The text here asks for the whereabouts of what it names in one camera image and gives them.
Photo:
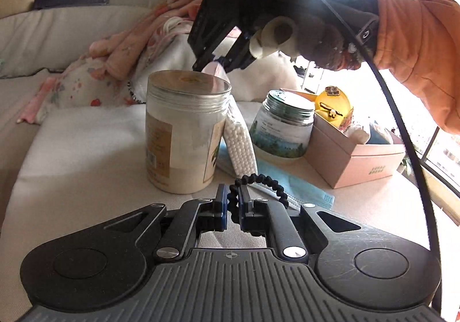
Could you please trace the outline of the brown gloved right hand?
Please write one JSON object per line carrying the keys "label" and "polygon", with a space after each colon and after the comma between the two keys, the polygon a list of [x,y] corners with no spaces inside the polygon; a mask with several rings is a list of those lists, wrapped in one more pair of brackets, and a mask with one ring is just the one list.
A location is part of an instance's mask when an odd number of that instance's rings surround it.
{"label": "brown gloved right hand", "polygon": [[279,51],[302,56],[327,70],[356,70],[360,43],[377,48],[377,0],[259,0],[254,9],[266,24],[251,39],[257,58]]}

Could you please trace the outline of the orange sleeved forearm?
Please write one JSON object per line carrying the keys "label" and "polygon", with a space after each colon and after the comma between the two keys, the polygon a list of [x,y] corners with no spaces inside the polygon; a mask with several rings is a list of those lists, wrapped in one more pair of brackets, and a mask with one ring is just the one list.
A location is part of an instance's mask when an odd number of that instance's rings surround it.
{"label": "orange sleeved forearm", "polygon": [[435,123],[459,134],[459,4],[377,0],[374,63],[418,97]]}

